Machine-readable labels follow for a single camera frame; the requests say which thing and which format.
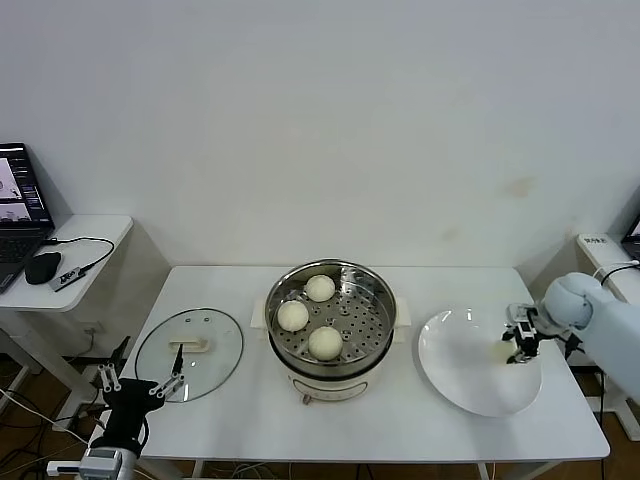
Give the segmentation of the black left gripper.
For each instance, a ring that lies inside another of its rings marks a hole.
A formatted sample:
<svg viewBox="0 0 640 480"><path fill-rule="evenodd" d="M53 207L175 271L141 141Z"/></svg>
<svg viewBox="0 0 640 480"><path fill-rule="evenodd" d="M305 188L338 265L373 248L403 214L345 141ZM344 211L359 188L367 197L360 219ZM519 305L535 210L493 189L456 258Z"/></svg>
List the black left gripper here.
<svg viewBox="0 0 640 480"><path fill-rule="evenodd" d="M172 397L183 385L183 345L176 353L168 378L157 383L147 380L124 378L119 381L117 367L123 359L130 337L126 336L112 351L98 374L110 408L110 416L102 434L103 446L141 446L140 433L146 415L160 409L164 399Z"/></svg>

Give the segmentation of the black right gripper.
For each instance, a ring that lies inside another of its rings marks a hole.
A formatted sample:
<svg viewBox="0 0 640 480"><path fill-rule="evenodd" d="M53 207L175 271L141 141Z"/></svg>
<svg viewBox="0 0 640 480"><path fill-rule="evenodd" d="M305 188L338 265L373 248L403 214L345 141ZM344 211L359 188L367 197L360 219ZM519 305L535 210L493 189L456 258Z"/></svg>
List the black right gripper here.
<svg viewBox="0 0 640 480"><path fill-rule="evenodd" d="M502 334L503 342L516 342L517 350L508 357L508 364L523 364L526 359L536 358L539 354L539 344L543 338L539 334L533 336L522 337L516 336L516 328L508 327Z"/></svg>

